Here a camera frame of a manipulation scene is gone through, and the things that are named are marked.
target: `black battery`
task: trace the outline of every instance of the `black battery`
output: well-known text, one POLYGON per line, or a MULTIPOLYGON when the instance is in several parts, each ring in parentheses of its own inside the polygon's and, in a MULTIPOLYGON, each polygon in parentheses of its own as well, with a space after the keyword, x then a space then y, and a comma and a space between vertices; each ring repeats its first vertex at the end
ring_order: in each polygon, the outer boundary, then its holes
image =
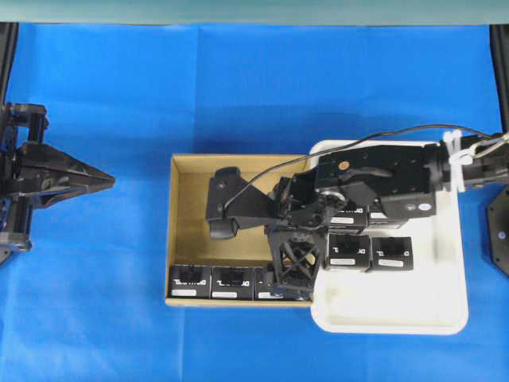
POLYGON ((250 267, 214 267, 212 298, 252 300, 253 273, 250 267))
POLYGON ((365 271, 371 264, 371 240, 368 235, 328 234, 325 269, 365 271))
POLYGON ((371 238, 373 263, 370 271, 411 271, 414 253, 411 237, 371 238))
POLYGON ((367 209, 348 202, 341 212, 338 212, 329 225, 329 231, 335 233, 360 234, 367 227, 367 209))
POLYGON ((265 268, 254 268, 254 299, 255 300, 283 300, 307 301, 310 294, 297 290, 277 288, 272 264, 265 268))
POLYGON ((171 297, 210 298, 212 267, 174 265, 169 272, 171 297))
POLYGON ((398 229, 401 228, 408 219, 392 219, 387 217, 378 207, 371 205, 367 210, 367 228, 368 229, 398 229))

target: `wire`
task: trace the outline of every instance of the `wire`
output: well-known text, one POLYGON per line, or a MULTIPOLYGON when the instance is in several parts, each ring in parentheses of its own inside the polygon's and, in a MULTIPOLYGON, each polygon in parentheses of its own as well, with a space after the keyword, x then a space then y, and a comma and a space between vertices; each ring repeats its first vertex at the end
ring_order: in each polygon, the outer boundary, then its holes
POLYGON ((233 203, 233 201, 235 201, 235 199, 237 199, 240 195, 242 195, 259 178, 261 178, 265 174, 269 173, 270 171, 274 171, 274 170, 280 169, 282 167, 290 166, 290 165, 292 165, 294 163, 299 163, 299 162, 302 162, 302 161, 306 161, 306 160, 308 160, 310 158, 314 158, 314 157, 317 157, 319 155, 331 154, 331 153, 335 153, 337 151, 346 150, 346 149, 349 149, 351 147, 357 146, 357 145, 359 145, 362 142, 366 142, 366 141, 368 141, 370 139, 374 139, 374 138, 378 138, 378 137, 390 137, 390 136, 393 136, 393 135, 405 134, 405 133, 410 133, 412 131, 428 130, 428 129, 457 129, 457 130, 467 131, 469 133, 473 133, 475 135, 479 135, 479 136, 484 137, 484 138, 489 138, 489 139, 492 138, 491 135, 485 134, 485 133, 483 133, 481 131, 477 131, 477 130, 472 129, 470 127, 463 127, 463 126, 457 126, 457 125, 447 125, 447 124, 420 125, 420 126, 407 127, 405 129, 401 129, 401 130, 382 131, 382 132, 379 132, 379 133, 370 134, 370 135, 365 136, 364 138, 361 138, 361 139, 359 139, 357 141, 354 141, 352 143, 349 143, 347 145, 333 147, 333 148, 327 149, 327 150, 317 151, 316 153, 307 154, 307 155, 304 155, 302 157, 295 158, 295 159, 292 159, 291 161, 283 162, 283 163, 280 163, 280 164, 278 164, 276 166, 272 166, 272 167, 269 167, 266 170, 263 170, 261 173, 258 173, 257 175, 255 175, 233 197, 231 197, 230 199, 227 200, 226 203, 224 203, 223 211, 226 211, 228 206, 231 203, 233 203))
POLYGON ((475 147, 474 148, 474 153, 476 152, 476 148, 478 146, 488 146, 489 143, 492 143, 491 146, 489 146, 486 150, 483 150, 481 151, 480 153, 478 154, 474 154, 472 157, 473 159, 479 159, 479 158, 482 158, 483 156, 485 155, 488 155, 488 154, 491 154, 493 151, 496 151, 498 150, 500 147, 502 147, 503 145, 509 143, 509 134, 506 133, 504 135, 502 135, 502 137, 498 138, 498 139, 492 139, 491 141, 488 141, 487 144, 483 144, 483 145, 476 145, 475 143, 472 145, 472 147, 475 147))

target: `metal bracket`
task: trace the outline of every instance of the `metal bracket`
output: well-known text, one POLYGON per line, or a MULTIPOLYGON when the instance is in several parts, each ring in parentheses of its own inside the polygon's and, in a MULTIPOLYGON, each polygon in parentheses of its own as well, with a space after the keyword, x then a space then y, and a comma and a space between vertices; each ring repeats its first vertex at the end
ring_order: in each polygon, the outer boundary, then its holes
POLYGON ((509 276, 509 186, 488 206, 492 262, 509 276))

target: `black cable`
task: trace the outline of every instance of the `black cable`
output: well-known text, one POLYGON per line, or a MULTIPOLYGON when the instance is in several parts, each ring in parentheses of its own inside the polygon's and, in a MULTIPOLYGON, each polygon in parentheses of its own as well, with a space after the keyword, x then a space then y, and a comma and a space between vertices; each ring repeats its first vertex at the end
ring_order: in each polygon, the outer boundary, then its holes
POLYGON ((347 145, 333 147, 333 148, 327 149, 327 150, 317 151, 316 153, 307 154, 307 155, 304 155, 302 157, 295 158, 295 159, 292 159, 291 161, 283 162, 283 163, 280 163, 280 164, 278 164, 276 166, 272 166, 272 167, 269 167, 266 170, 263 170, 261 173, 258 173, 257 175, 255 175, 250 181, 248 181, 248 183, 246 183, 246 185, 244 187, 242 187, 240 189, 240 191, 238 191, 233 197, 231 197, 230 199, 227 200, 226 203, 224 203, 223 211, 226 211, 228 206, 235 199, 237 199, 240 195, 242 195, 259 178, 261 178, 265 174, 269 173, 270 171, 273 171, 273 170, 276 170, 276 169, 280 169, 281 167, 289 166, 289 165, 292 165, 294 163, 299 163, 299 162, 305 161, 307 159, 310 159, 310 158, 313 158, 313 157, 317 157, 319 155, 331 154, 331 153, 335 153, 337 151, 346 150, 346 149, 349 149, 349 148, 351 148, 353 146, 357 146, 360 143, 366 142, 366 141, 368 141, 370 139, 373 139, 373 138, 405 134, 405 133, 410 133, 412 131, 419 131, 419 130, 426 130, 426 129, 457 129, 457 130, 467 131, 469 133, 473 133, 475 135, 479 135, 479 136, 484 137, 484 138, 491 138, 491 135, 485 134, 485 133, 483 133, 481 131, 477 131, 477 130, 472 129, 470 127, 463 127, 463 126, 457 126, 457 125, 446 125, 446 124, 420 125, 420 126, 407 127, 405 129, 401 129, 401 130, 383 131, 383 132, 379 132, 379 133, 370 134, 370 135, 367 135, 364 138, 361 138, 361 139, 359 139, 357 141, 354 141, 352 143, 349 143, 347 145))

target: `blue surface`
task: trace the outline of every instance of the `blue surface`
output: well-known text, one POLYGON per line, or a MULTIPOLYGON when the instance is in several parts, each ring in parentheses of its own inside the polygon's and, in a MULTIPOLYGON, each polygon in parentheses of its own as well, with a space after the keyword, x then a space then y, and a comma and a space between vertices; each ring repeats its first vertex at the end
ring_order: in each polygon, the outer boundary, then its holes
POLYGON ((22 25, 9 100, 45 104, 47 142, 117 185, 36 212, 34 249, 0 268, 0 380, 509 380, 509 280, 484 261, 497 186, 460 197, 457 335, 163 302, 171 153, 304 153, 419 123, 499 131, 487 27, 22 25))

